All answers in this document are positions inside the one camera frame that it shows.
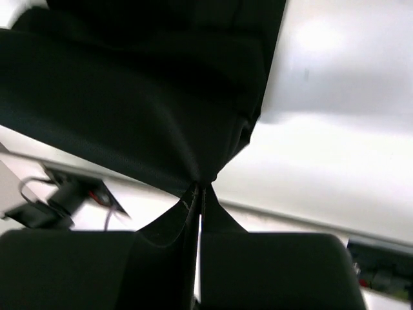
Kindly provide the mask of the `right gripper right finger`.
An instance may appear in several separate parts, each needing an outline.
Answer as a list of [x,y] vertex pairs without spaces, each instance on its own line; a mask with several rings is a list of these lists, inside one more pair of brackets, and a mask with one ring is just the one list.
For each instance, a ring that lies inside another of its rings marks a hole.
[[364,309],[339,238],[315,232],[248,232],[202,193],[202,309]]

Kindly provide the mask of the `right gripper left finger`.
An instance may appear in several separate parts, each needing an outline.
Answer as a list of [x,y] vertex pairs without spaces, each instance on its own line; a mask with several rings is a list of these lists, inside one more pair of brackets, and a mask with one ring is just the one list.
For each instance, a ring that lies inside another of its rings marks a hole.
[[138,231],[1,237],[2,309],[191,309],[199,188]]

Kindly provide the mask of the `black t shirt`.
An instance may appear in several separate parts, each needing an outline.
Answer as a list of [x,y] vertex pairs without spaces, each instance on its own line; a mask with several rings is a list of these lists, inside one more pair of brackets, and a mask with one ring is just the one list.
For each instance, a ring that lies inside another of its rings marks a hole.
[[49,1],[1,31],[1,124],[158,189],[245,146],[284,1]]

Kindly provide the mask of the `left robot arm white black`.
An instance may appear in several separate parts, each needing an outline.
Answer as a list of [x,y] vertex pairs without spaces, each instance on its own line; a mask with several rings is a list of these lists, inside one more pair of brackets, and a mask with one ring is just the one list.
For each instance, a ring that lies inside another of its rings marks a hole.
[[1,161],[18,178],[17,191],[23,203],[6,211],[30,229],[69,229],[73,216],[85,200],[85,189],[75,180],[59,181],[40,163],[4,157]]

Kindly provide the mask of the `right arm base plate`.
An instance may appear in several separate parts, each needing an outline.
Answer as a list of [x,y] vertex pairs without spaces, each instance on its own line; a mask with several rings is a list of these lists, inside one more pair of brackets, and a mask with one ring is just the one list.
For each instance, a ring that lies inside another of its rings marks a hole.
[[370,238],[347,243],[361,287],[412,301],[412,247]]

